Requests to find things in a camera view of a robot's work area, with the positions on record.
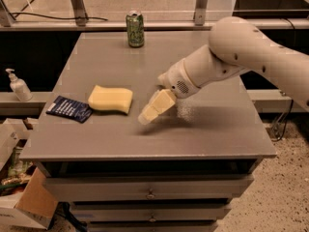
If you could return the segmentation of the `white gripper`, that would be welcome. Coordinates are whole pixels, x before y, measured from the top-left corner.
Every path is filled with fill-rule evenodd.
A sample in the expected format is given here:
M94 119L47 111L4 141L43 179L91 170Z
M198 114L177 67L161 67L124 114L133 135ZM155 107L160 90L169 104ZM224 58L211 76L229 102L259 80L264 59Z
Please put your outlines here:
M158 81L166 89L155 91L142 109L138 116L138 121L142 125L148 125L160 114L174 106L177 98L186 99L200 91L200 88L190 80L185 70L184 59L161 74Z

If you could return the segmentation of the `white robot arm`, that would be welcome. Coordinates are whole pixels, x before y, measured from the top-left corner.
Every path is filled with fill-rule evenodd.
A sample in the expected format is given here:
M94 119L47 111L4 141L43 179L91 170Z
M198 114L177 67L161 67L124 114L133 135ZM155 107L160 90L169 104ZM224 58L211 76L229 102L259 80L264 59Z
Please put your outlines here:
M207 44L158 77L162 89L153 94L138 121L148 125L176 100L248 71L258 73L309 111L309 56L275 43L247 20L230 16L212 26Z

